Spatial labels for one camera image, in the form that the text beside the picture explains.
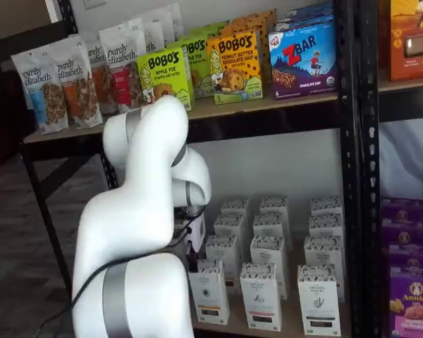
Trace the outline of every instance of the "wooden shelf board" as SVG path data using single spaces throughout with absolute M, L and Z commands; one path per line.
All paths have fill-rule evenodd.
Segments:
M 385 70 L 379 70 L 378 73 L 378 91 L 382 92 L 392 92 L 394 90 L 402 89 L 412 89 L 423 87 L 423 78 L 422 79 L 413 79 L 407 81 L 395 81 L 391 82 L 388 79 L 388 72 Z

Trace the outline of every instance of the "purple box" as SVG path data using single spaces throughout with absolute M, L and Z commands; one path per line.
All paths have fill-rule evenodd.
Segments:
M 423 200 L 384 197 L 381 200 L 381 219 L 398 223 L 423 223 Z
M 383 219 L 381 240 L 384 248 L 389 244 L 423 244 L 423 223 L 395 223 Z
M 269 55 L 272 91 L 276 99 L 336 90 L 333 20 L 272 32 Z
M 402 268 L 423 268 L 423 245 L 390 244 L 388 246 L 388 263 Z
M 423 269 L 391 267 L 389 314 L 389 337 L 423 338 Z

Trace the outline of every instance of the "orange box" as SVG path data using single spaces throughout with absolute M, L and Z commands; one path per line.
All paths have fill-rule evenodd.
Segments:
M 423 77 L 423 0 L 391 0 L 391 80 Z

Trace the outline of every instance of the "brand logo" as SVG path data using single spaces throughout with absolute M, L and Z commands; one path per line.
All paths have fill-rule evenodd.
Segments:
M 313 301 L 313 305 L 315 308 L 321 308 L 323 304 L 324 304 L 324 299 L 321 299 L 321 297 Z
M 219 52 L 237 51 L 240 47 L 250 48 L 252 46 L 252 35 L 246 35 L 241 38 L 236 38 L 218 43 Z
M 423 285 L 419 282 L 413 282 L 410 287 L 409 291 L 412 296 L 408 296 L 407 294 L 404 295 L 403 300 L 405 301 L 423 301 Z
M 299 44 L 291 44 L 282 52 L 284 56 L 288 57 L 288 65 L 295 65 L 302 60 L 301 53 L 303 51 L 311 49 L 316 45 L 317 43 L 315 42 L 315 36 L 310 35 L 308 39 L 303 39 L 303 41 Z
M 198 40 L 189 44 L 182 45 L 187 48 L 188 53 L 192 54 L 195 51 L 203 51 L 205 49 L 205 40 Z
M 180 59 L 178 57 L 178 51 L 173 51 L 167 55 L 156 56 L 154 58 L 149 59 L 149 68 L 154 69 L 156 65 L 160 65 L 161 67 L 165 67 L 168 63 L 177 63 Z

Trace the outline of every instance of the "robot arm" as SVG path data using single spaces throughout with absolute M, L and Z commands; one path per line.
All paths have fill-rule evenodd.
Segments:
M 73 297 L 105 263 L 164 248 L 174 206 L 209 203 L 208 169 L 185 146 L 187 133 L 185 109 L 171 96 L 107 122 L 105 153 L 116 167 L 126 164 L 125 182 L 95 196 L 81 215 Z M 73 322 L 77 338 L 191 338 L 182 263 L 161 253 L 102 271 L 73 309 Z

